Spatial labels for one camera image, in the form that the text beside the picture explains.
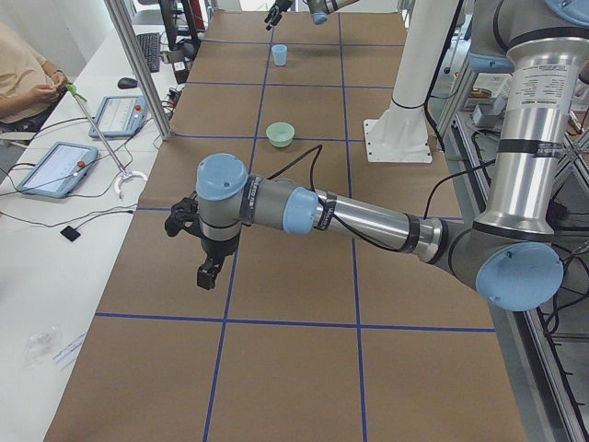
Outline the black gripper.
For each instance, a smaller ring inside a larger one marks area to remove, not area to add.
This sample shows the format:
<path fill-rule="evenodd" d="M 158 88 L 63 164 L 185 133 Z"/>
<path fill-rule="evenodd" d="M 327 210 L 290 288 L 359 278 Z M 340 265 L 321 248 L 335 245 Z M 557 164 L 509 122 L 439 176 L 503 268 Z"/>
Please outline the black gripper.
<path fill-rule="evenodd" d="M 264 19 L 266 24 L 265 29 L 271 30 L 275 28 L 283 17 L 283 12 L 288 11 L 294 1 L 293 0 L 276 0 L 274 7 L 268 11 L 267 17 Z"/>
<path fill-rule="evenodd" d="M 201 244 L 206 260 L 197 269 L 196 285 L 205 290 L 212 290 L 216 287 L 216 279 L 223 268 L 225 257 L 233 255 L 238 248 L 238 236 L 223 241 L 204 237 Z"/>

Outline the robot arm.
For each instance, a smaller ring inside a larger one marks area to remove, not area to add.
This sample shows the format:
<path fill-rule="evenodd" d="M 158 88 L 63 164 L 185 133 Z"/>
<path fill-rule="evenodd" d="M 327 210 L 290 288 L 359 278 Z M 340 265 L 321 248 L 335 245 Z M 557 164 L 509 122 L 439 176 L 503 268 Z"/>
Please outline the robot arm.
<path fill-rule="evenodd" d="M 212 289 L 242 227 L 290 234 L 338 230 L 380 249 L 412 253 L 452 274 L 497 307 L 535 308 L 553 297 L 565 268 L 546 214 L 563 154 L 576 79 L 588 57 L 584 1 L 478 1 L 472 65 L 513 76 L 485 210 L 468 225 L 416 217 L 288 180 L 248 174 L 229 154 L 198 166 L 192 204 L 206 259 L 199 287 Z"/>
<path fill-rule="evenodd" d="M 309 0 L 306 1 L 306 5 L 313 23 L 321 25 L 328 21 L 330 14 L 357 2 L 358 0 Z M 293 3 L 292 0 L 276 0 L 264 18 L 265 29 L 275 28 L 281 21 L 283 13 L 289 11 Z"/>

